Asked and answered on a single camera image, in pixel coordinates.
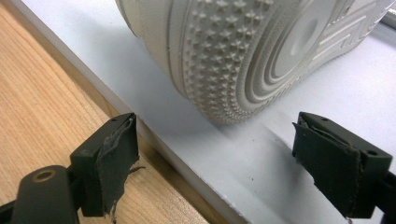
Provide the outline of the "white sneaker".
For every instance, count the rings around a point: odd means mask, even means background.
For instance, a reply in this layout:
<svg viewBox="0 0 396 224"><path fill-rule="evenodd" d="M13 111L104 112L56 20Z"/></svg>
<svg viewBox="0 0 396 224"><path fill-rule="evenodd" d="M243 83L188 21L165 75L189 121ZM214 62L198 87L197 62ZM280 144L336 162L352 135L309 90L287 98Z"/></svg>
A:
<svg viewBox="0 0 396 224"><path fill-rule="evenodd" d="M115 0L177 91L207 119L249 119L356 48L396 0Z"/></svg>

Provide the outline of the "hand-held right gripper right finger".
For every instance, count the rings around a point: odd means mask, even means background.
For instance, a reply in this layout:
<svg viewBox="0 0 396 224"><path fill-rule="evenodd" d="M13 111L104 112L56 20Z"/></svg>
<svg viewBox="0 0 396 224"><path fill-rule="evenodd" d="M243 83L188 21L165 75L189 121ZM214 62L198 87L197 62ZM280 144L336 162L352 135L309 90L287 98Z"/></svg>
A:
<svg viewBox="0 0 396 224"><path fill-rule="evenodd" d="M330 119L301 112L292 155L343 217L393 217L392 156Z"/></svg>

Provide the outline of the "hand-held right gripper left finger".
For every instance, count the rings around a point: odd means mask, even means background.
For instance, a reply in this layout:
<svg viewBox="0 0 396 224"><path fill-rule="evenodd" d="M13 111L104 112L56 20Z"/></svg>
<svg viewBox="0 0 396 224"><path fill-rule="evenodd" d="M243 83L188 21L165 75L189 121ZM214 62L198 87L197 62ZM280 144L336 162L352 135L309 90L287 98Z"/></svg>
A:
<svg viewBox="0 0 396 224"><path fill-rule="evenodd" d="M80 204L84 217L111 212L138 159L134 113L108 120L70 155L72 174L82 181L85 193Z"/></svg>

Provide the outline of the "pale grey board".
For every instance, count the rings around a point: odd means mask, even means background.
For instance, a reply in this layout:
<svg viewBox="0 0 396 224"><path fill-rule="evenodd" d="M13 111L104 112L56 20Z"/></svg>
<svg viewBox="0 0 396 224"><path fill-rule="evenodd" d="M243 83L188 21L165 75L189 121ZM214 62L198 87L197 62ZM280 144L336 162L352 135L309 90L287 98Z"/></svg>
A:
<svg viewBox="0 0 396 224"><path fill-rule="evenodd" d="M396 174L396 30L379 24L252 119L218 125L173 87L115 0L12 3L231 223L380 224L344 218L293 158L300 112L333 120L392 156Z"/></svg>

